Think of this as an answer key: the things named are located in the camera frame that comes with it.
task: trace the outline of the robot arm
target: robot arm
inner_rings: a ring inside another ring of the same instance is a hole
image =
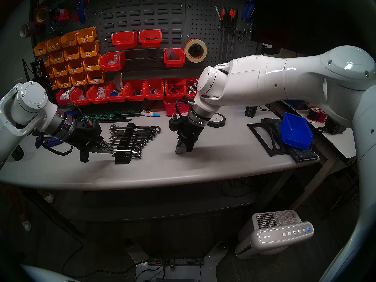
[[[77,147],[82,162],[88,161],[89,152],[109,152],[98,123],[76,122],[49,102],[40,84],[31,81],[15,85],[0,100],[0,163],[35,128]]]
[[[324,54],[279,59],[248,56],[207,67],[187,113],[170,120],[177,131],[176,153],[190,152],[220,106],[259,106],[282,99],[317,104],[341,125],[353,128],[359,166],[360,208],[354,232],[321,281],[335,280],[359,252],[376,220],[376,67],[372,57],[354,46]]]

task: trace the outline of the blue plastic tray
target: blue plastic tray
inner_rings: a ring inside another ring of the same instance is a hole
[[[313,134],[303,117],[285,112],[279,128],[285,144],[306,150],[312,142]]]

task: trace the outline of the person's leg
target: person's leg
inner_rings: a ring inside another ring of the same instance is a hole
[[[1,185],[1,192],[8,200],[13,211],[20,217],[25,230],[29,232],[31,230],[30,215],[21,190],[16,186]]]
[[[52,203],[53,202],[53,195],[51,193],[49,193],[48,191],[39,189],[39,190],[37,190],[37,192],[39,193],[39,195],[42,195],[42,197],[48,203]]]

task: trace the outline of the black keyboard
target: black keyboard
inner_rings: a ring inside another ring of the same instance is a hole
[[[264,118],[261,120],[261,122],[270,124],[270,127],[274,129],[277,132],[277,134],[281,135],[281,132],[279,130],[279,125],[282,123],[281,119]],[[306,150],[302,150],[300,148],[296,148],[285,143],[279,143],[279,145],[283,145],[289,153],[289,155],[292,156],[294,160],[296,160],[297,162],[311,161],[318,158],[317,154],[310,147],[308,147]]]

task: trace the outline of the shoe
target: shoe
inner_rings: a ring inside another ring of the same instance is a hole
[[[52,203],[53,202],[53,195],[48,193],[47,197],[44,198],[48,203]]]
[[[26,220],[25,222],[22,223],[22,225],[24,226],[24,229],[29,232],[31,230],[31,223],[29,220]]]

